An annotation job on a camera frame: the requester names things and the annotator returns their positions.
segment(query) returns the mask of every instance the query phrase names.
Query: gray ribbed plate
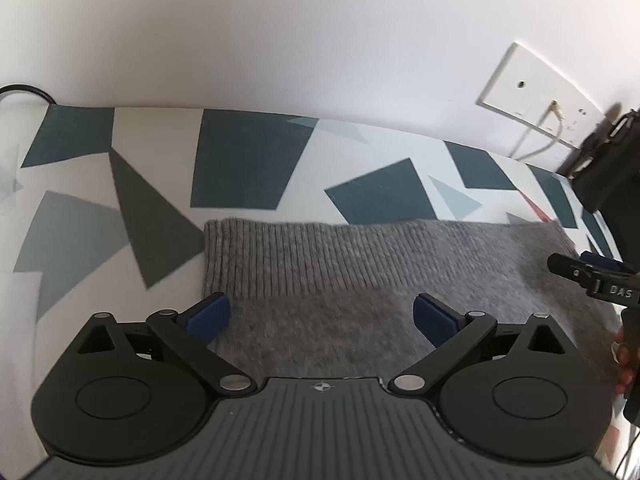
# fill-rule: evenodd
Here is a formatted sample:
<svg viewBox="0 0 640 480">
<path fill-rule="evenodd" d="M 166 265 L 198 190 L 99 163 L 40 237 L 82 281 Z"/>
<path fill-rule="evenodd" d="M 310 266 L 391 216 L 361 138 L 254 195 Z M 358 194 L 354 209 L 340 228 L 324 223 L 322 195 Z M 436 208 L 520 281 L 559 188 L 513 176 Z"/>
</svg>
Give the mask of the gray ribbed plate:
<svg viewBox="0 0 640 480">
<path fill-rule="evenodd" d="M 527 467 L 481 456 L 450 436 L 430 407 L 376 379 L 270 379 L 223 400 L 188 443 L 145 463 L 90 467 L 53 458 L 30 480 L 612 478 L 593 458 Z"/>
</svg>

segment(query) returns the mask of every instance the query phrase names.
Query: white wall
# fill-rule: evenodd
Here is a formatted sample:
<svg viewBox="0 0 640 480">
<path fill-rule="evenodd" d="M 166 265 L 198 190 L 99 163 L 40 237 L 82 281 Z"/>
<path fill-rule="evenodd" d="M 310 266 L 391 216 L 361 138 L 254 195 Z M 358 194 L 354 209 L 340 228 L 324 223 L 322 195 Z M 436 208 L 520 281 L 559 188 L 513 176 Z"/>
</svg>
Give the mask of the white wall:
<svg viewBox="0 0 640 480">
<path fill-rule="evenodd" d="M 475 101 L 509 44 L 626 110 L 640 104 L 639 16 L 640 0 L 0 0 L 0 84 L 63 104 L 350 120 L 507 154 L 526 128 Z M 523 152 L 546 142 L 530 137 Z"/>
</svg>

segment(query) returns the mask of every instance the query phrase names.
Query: human hand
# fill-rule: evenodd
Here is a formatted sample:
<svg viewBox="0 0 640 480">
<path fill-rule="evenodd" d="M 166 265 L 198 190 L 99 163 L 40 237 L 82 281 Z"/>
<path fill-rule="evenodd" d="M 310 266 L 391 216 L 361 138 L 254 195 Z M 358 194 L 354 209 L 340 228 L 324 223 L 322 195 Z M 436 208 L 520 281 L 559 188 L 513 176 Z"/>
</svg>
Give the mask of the human hand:
<svg viewBox="0 0 640 480">
<path fill-rule="evenodd" d="M 623 395 L 634 382 L 634 365 L 640 360 L 640 348 L 630 350 L 625 345 L 625 333 L 622 328 L 618 330 L 614 340 L 620 345 L 616 351 L 616 359 L 620 371 L 618 373 L 618 384 L 616 384 L 615 391 L 618 395 Z"/>
</svg>

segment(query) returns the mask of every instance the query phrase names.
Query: white electrical outlet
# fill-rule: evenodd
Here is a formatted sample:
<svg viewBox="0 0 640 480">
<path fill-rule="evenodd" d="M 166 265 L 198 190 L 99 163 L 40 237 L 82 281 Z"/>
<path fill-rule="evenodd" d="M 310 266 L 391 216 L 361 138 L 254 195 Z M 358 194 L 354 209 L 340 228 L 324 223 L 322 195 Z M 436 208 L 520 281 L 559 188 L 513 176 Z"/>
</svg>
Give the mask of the white electrical outlet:
<svg viewBox="0 0 640 480">
<path fill-rule="evenodd" d="M 567 78 L 520 44 L 513 43 L 480 103 L 499 110 L 548 136 L 558 132 L 559 121 L 549 113 L 555 100 L 564 115 L 560 142 L 579 147 L 605 119 L 602 111 Z"/>
</svg>

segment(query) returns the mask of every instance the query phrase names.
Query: gray fabric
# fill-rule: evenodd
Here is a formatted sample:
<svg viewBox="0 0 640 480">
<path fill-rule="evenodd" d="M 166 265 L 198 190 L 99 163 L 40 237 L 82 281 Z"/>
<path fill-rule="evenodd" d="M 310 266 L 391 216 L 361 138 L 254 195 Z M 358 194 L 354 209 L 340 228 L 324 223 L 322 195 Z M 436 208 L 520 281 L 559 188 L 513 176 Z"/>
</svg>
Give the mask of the gray fabric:
<svg viewBox="0 0 640 480">
<path fill-rule="evenodd" d="M 205 245 L 204 293 L 222 290 L 232 302 L 230 325 L 210 348 L 257 380 L 388 380 L 433 350 L 412 321 L 420 292 L 504 323 L 547 312 L 603 380 L 615 374 L 607 333 L 620 323 L 613 307 L 546 270 L 549 254 L 575 255 L 555 223 L 229 219 L 205 225 Z"/>
</svg>

